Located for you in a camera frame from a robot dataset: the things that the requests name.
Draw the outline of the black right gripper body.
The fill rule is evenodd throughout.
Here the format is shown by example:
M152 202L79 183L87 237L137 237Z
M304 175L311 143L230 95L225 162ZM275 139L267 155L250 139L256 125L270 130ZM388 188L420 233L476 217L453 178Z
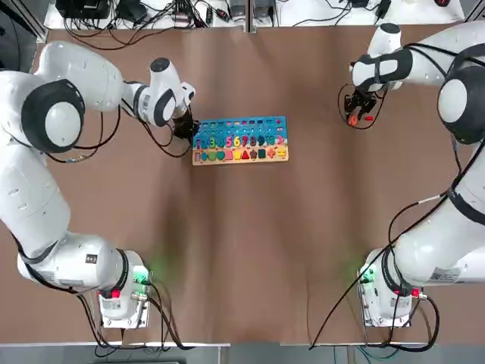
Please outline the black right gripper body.
M375 106L377 98L373 93L363 93L356 89L351 96L352 106Z

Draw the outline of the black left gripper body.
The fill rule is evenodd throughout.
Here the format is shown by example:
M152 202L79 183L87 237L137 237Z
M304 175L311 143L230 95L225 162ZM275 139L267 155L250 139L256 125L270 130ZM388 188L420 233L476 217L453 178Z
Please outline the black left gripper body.
M177 127L192 127L194 119L190 109L187 109L185 113L174 119L174 124Z

